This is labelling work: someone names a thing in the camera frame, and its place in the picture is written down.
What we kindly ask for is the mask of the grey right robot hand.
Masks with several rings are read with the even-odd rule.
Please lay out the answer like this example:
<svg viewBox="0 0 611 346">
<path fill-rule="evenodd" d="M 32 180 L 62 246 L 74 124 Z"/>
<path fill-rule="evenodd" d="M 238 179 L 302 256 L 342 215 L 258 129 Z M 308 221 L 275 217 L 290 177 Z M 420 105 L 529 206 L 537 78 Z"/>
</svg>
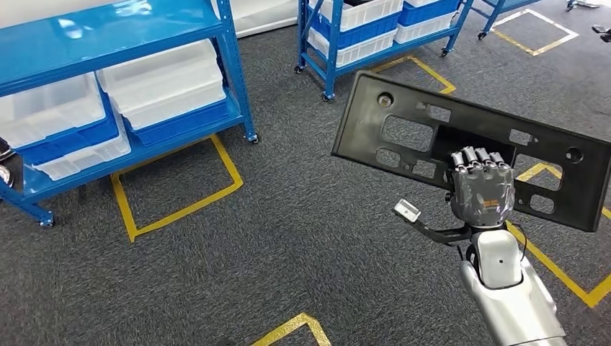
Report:
<svg viewBox="0 0 611 346">
<path fill-rule="evenodd" d="M 500 227 L 515 202 L 514 169 L 501 154 L 465 146 L 452 152 L 450 207 L 469 226 Z"/>
</svg>

